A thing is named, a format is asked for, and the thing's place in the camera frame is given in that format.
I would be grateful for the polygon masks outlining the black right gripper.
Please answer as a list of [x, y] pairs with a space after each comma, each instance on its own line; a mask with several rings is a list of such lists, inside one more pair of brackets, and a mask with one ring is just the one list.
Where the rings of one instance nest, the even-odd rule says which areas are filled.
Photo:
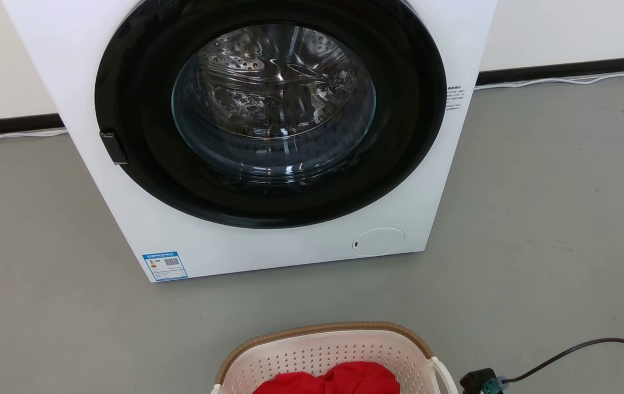
[[503, 393], [509, 387], [504, 376], [497, 376], [493, 369], [485, 368], [465, 374], [459, 381], [464, 394]]

